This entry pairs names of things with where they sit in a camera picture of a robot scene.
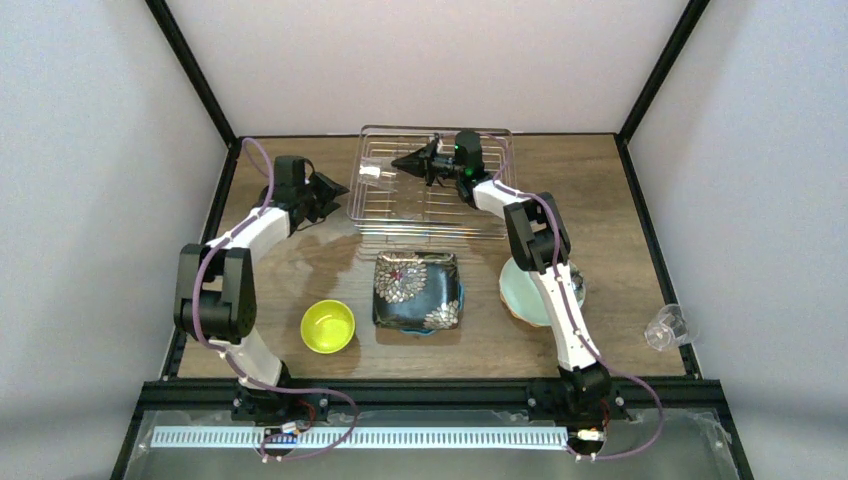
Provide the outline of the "metal wire dish rack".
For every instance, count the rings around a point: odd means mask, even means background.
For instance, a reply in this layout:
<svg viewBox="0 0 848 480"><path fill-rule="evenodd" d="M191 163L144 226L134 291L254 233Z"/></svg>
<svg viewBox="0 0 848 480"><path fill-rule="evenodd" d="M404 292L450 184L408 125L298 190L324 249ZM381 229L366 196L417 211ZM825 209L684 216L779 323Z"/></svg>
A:
<svg viewBox="0 0 848 480"><path fill-rule="evenodd" d="M502 218L472 208L455 173L418 177L428 158L453 167L471 127L365 125L350 179L347 215L363 234L449 239L503 239Z"/></svg>

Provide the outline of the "clear plastic glass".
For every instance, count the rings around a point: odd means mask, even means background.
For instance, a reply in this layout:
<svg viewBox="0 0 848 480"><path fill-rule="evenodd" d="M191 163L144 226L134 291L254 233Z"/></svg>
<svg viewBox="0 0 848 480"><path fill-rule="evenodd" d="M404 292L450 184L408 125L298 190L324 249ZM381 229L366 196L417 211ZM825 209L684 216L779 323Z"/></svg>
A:
<svg viewBox="0 0 848 480"><path fill-rule="evenodd" d="M367 187L392 192L395 190L396 169L387 158L363 158L357 168L356 179Z"/></svg>
<svg viewBox="0 0 848 480"><path fill-rule="evenodd" d="M663 306L647 324L644 337L657 351L676 349L691 344L699 334L695 324L689 323L678 304Z"/></svg>

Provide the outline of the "black floral square plate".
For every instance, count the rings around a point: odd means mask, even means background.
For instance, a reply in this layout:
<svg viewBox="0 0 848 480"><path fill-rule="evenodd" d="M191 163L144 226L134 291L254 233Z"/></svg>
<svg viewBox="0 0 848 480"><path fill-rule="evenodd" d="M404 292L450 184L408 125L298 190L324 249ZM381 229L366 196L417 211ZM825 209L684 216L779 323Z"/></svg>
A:
<svg viewBox="0 0 848 480"><path fill-rule="evenodd" d="M399 331L423 328L428 313L458 297L459 284L453 253L381 251L374 265L372 321Z"/></svg>

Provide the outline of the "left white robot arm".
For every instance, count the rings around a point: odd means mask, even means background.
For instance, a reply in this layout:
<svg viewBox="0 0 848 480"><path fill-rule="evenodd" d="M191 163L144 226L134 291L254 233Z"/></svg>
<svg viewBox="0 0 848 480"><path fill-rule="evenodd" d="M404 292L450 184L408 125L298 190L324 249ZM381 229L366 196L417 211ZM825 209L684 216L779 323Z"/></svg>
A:
<svg viewBox="0 0 848 480"><path fill-rule="evenodd" d="M316 224L339 209L348 187L315 170L302 156L274 159L269 182L246 217L179 255L173 319L178 331L215 352L252 390L289 392L290 375L255 326L254 268L302 223Z"/></svg>

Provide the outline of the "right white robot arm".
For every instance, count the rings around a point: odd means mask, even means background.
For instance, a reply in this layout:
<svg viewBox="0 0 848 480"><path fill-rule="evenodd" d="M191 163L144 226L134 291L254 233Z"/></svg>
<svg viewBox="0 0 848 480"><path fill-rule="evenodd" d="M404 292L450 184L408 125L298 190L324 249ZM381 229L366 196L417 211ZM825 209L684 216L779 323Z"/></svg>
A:
<svg viewBox="0 0 848 480"><path fill-rule="evenodd" d="M504 221L512 260L543 302L567 398L577 404L599 400L611 390L611 375L574 292L570 239L555 200L548 192L523 192L501 180L512 163L504 139L475 130L450 136L450 154L441 153L444 137L435 134L424 146L392 160L391 166L428 185L453 180L465 204Z"/></svg>

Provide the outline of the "blue plate under square plate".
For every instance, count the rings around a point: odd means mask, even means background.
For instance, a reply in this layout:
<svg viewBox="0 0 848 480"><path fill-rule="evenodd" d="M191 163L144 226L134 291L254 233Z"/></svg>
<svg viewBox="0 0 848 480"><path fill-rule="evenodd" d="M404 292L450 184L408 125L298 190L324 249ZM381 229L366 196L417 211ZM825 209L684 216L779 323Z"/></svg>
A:
<svg viewBox="0 0 848 480"><path fill-rule="evenodd" d="M400 329L402 334L413 336L431 336L445 330L453 330L459 327L463 315L465 292L462 284L458 286L458 297L455 300L443 303L441 306L425 316L423 328Z"/></svg>

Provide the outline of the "yellow-green small bowl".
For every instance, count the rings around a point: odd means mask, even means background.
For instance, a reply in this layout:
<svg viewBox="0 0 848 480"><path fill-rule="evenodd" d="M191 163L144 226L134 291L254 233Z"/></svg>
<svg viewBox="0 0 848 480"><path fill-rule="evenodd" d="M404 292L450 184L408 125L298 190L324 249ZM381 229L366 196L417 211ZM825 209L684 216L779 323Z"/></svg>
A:
<svg viewBox="0 0 848 480"><path fill-rule="evenodd" d="M353 339L356 321L351 309L338 300L321 300L310 306L300 322L306 347L319 354L342 351Z"/></svg>

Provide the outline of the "light blue floral plate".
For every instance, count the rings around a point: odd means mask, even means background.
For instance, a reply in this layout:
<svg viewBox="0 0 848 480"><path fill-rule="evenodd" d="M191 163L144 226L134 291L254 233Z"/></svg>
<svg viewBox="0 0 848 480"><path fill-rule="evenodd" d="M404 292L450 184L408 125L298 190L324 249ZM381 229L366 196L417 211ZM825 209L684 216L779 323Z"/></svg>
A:
<svg viewBox="0 0 848 480"><path fill-rule="evenodd" d="M573 295L577 301L581 318L583 318L582 306L586 296L584 276L582 271L572 262L569 261L566 265L571 278L570 285ZM522 271L514 259L508 259L501 269L499 291L500 293L503 292L511 300L521 300L527 304L534 304L537 322L543 324L543 327L551 326L551 321L545 309L541 294L529 277L529 273Z"/></svg>

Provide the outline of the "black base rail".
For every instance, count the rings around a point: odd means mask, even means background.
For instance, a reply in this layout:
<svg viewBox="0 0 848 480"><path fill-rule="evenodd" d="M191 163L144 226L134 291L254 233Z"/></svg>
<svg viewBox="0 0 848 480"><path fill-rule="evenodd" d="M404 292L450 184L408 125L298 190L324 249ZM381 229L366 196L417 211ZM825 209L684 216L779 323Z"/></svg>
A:
<svg viewBox="0 0 848 480"><path fill-rule="evenodd" d="M580 410L566 405L566 387L555 378L508 380L332 380L300 379L293 395L253 393L236 381L178 379L144 384L133 418L153 411L223 411L235 420L260 425L307 419L309 410L324 420L331 413L350 415L381 410L482 411L526 413L530 420L590 425L602 418L604 404L614 419L632 419L636 411L654 408L650 394L621 378L612 382L603 401Z"/></svg>

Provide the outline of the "left black frame post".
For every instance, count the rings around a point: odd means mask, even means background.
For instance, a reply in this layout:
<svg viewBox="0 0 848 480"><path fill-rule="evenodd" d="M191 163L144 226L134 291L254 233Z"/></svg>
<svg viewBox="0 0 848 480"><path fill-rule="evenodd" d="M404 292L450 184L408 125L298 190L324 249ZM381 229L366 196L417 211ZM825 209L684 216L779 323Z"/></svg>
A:
<svg viewBox="0 0 848 480"><path fill-rule="evenodd" d="M145 4L181 65L223 143L230 148L236 142L237 135L227 120L170 6L165 0L146 0Z"/></svg>

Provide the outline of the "black frame post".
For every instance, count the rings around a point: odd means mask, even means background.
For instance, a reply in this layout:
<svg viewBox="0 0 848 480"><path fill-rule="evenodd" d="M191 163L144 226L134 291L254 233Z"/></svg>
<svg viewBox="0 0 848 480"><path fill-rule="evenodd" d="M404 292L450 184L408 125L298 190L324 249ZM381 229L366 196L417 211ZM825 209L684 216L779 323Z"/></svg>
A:
<svg viewBox="0 0 848 480"><path fill-rule="evenodd" d="M632 140L709 4L709 0L690 0L686 3L645 84L640 90L633 107L617 134L617 138L622 143L627 144Z"/></svg>
<svg viewBox="0 0 848 480"><path fill-rule="evenodd" d="M237 135L227 120L170 6L165 0L146 0L145 4L181 65L223 143L230 148L236 142Z"/></svg>

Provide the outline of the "right black frame post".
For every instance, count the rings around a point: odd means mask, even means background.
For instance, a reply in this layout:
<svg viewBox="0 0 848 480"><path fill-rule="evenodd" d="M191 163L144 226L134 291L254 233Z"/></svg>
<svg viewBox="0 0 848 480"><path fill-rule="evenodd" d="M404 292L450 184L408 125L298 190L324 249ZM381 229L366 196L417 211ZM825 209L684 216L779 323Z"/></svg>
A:
<svg viewBox="0 0 848 480"><path fill-rule="evenodd" d="M645 84L640 90L633 107L617 134L617 138L622 143L627 144L632 140L709 4L709 0L690 0L686 3Z"/></svg>

